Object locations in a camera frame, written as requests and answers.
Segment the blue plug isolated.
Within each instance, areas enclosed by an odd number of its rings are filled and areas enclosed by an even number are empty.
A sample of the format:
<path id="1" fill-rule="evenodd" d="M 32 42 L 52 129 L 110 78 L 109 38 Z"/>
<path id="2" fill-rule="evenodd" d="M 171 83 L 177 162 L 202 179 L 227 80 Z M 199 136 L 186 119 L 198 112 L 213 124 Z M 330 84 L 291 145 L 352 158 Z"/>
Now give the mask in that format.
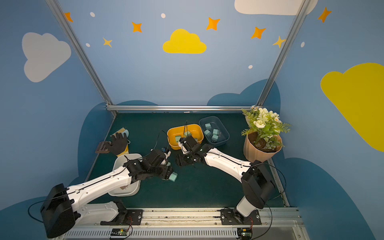
<path id="1" fill-rule="evenodd" d="M 221 135 L 221 131 L 219 129 L 213 129 L 213 134 L 220 136 Z"/>

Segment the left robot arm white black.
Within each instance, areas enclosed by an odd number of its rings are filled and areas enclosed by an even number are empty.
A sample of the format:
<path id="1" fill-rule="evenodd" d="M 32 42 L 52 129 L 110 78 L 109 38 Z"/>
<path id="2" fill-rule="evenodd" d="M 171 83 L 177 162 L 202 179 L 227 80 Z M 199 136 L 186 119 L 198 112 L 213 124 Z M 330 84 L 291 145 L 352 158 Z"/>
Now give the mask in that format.
<path id="1" fill-rule="evenodd" d="M 152 150 L 147 156 L 127 160 L 116 170 L 91 181 L 70 187 L 54 186 L 40 208 L 47 237 L 52 239 L 68 232 L 82 217 L 80 209 L 106 193 L 147 178 L 169 180 L 173 173 L 168 163 L 170 155 L 170 150 Z"/>

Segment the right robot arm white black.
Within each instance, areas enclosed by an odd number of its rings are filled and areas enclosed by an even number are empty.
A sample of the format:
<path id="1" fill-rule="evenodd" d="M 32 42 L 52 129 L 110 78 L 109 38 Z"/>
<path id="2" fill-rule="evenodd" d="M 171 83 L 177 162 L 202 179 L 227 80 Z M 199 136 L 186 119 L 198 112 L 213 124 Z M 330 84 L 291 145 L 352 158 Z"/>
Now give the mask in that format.
<path id="1" fill-rule="evenodd" d="M 222 153 L 209 144 L 201 145 L 193 137 L 178 142 L 183 154 L 177 156 L 178 166 L 205 163 L 237 179 L 244 192 L 234 210 L 237 217 L 249 217 L 257 209 L 263 209 L 276 188 L 272 174 L 264 163 L 246 162 Z"/>

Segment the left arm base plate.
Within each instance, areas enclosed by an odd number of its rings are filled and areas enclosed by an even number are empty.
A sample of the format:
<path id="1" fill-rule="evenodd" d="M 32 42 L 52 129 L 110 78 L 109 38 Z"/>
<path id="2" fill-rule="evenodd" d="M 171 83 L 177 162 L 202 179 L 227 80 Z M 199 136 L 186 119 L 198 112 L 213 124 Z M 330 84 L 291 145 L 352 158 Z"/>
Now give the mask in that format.
<path id="1" fill-rule="evenodd" d="M 101 226 L 139 226 L 143 218 L 143 210 L 133 209 L 119 212 L 111 221 L 101 221 Z"/>

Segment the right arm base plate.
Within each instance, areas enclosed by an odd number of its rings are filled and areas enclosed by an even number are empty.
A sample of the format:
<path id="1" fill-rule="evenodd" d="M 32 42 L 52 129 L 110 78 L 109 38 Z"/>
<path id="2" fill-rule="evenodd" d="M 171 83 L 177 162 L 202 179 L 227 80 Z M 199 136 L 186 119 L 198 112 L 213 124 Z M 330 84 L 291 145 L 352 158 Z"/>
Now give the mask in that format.
<path id="1" fill-rule="evenodd" d="M 222 225 L 261 225 L 261 217 L 258 210 L 254 210 L 248 217 L 244 217 L 237 210 L 223 208 L 220 210 Z"/>

